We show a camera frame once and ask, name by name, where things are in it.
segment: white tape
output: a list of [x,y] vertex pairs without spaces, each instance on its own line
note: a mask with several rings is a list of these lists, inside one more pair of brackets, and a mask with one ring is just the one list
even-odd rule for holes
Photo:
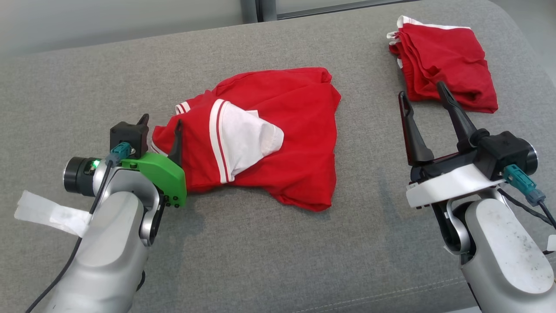
[[547,251],[556,251],[556,235],[548,236]]
[[83,237],[92,215],[86,211],[64,207],[25,190],[17,202],[16,219],[39,223]]

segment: gray floor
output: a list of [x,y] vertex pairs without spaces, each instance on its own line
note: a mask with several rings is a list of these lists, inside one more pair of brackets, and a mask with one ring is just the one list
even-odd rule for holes
[[556,0],[490,0],[518,24],[556,85]]

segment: white wall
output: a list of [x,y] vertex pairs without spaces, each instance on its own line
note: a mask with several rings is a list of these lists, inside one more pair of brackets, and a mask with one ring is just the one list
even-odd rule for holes
[[0,52],[36,52],[242,23],[240,0],[0,0]]

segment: black cable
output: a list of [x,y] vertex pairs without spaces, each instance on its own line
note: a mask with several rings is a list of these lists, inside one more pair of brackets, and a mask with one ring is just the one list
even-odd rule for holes
[[510,202],[512,202],[512,203],[515,204],[516,206],[518,206],[518,207],[520,207],[520,208],[523,208],[527,213],[529,213],[529,214],[531,214],[531,215],[533,215],[533,216],[535,216],[535,217],[538,217],[538,218],[542,219],[543,222],[545,222],[546,224],[552,225],[552,223],[550,222],[550,220],[549,220],[546,216],[540,214],[539,212],[537,212],[537,211],[535,211],[535,210],[529,208],[529,207],[526,206],[525,204],[523,204],[523,203],[521,203],[520,201],[516,200],[515,198],[513,198],[512,196],[510,196],[507,192],[505,192],[503,189],[498,188],[498,192],[499,192],[500,194],[502,194],[503,196],[505,196],[506,199],[508,199]]
[[[90,214],[93,214],[97,208],[98,202],[101,199],[101,195],[104,193],[104,187],[106,185],[106,180],[108,179],[108,174],[110,173],[110,169],[112,168],[112,161],[108,161],[108,163],[106,164],[106,170],[104,175],[102,176],[102,182],[101,182],[101,186],[98,189],[98,193],[95,197],[95,200],[93,201],[93,205],[91,206],[91,209],[89,210]],[[58,274],[58,276],[56,276],[56,278],[52,281],[52,283],[42,292],[42,294],[33,302],[33,304],[31,304],[29,306],[29,308],[27,308],[27,310],[25,311],[25,313],[30,313],[31,311],[33,311],[33,309],[37,306],[37,304],[39,302],[41,302],[41,300],[54,288],[54,286],[62,279],[62,277],[64,276],[64,274],[66,273],[66,271],[68,270],[68,268],[70,267],[71,263],[73,262],[73,259],[75,258],[75,254],[77,254],[77,250],[79,249],[79,246],[81,244],[81,241],[83,240],[83,238],[79,237],[75,243],[75,246],[73,247],[73,251],[71,252],[71,255],[69,256],[68,261],[66,262],[66,265],[64,265],[64,268],[60,271],[60,273]]]
[[540,205],[540,208],[543,209],[544,214],[548,217],[548,220],[550,221],[552,226],[554,226],[554,229],[556,229],[556,221],[554,220],[554,217],[552,216],[552,214],[548,210],[546,204],[544,204],[544,201],[542,201],[542,200],[539,201],[539,205]]

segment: red garment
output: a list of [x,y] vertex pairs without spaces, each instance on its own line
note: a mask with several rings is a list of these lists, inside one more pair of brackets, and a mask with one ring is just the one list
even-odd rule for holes
[[400,16],[398,31],[388,38],[390,51],[401,59],[409,100],[440,100],[436,83],[444,81],[465,110],[498,110],[485,53],[469,27],[425,25]]
[[[284,204],[322,211],[331,206],[336,185],[334,114],[341,96],[330,83],[331,79],[328,71],[320,67],[236,75],[212,91],[177,105],[178,115],[167,126],[155,127],[153,149],[168,153],[175,125],[182,120],[182,167],[188,192],[205,192],[223,183],[261,187]],[[219,99],[229,104],[222,104]],[[218,127],[214,127],[225,137],[220,138],[220,149],[216,149],[211,148],[215,145],[211,142],[210,114],[213,107],[220,105],[245,111],[229,117],[223,115],[223,126],[218,124],[221,119],[218,113]],[[245,125],[255,130],[245,131]],[[253,138],[244,140],[258,131],[263,134],[262,144]],[[239,152],[238,146],[244,145],[248,149],[241,148]],[[219,166],[219,155],[226,168]],[[238,169],[234,164],[242,162],[230,161],[245,157],[258,162]]]

